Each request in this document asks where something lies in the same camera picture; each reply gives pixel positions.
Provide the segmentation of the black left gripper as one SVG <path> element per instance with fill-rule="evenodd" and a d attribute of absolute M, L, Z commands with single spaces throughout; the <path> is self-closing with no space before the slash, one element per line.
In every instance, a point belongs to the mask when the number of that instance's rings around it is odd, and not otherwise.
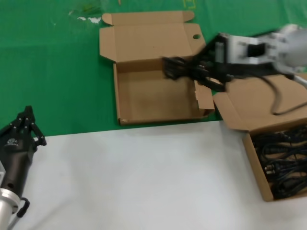
<path fill-rule="evenodd" d="M 29 134 L 34 133 L 37 141 L 31 135 L 15 133 L 23 126 Z M 36 146 L 47 144 L 44 134 L 35 123 L 32 106 L 26 106 L 13 121 L 2 128 L 0 136 L 0 161 L 5 169 L 0 187 L 13 193 L 22 193 Z"/>

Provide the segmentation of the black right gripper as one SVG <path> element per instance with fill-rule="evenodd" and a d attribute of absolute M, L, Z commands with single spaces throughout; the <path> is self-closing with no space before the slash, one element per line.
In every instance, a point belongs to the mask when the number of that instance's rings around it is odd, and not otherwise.
<path fill-rule="evenodd" d="M 217 92 L 226 91 L 230 81 L 225 73 L 228 35 L 218 33 L 191 60 L 182 57 L 163 57 L 163 70 L 168 79 L 189 78 Z"/>

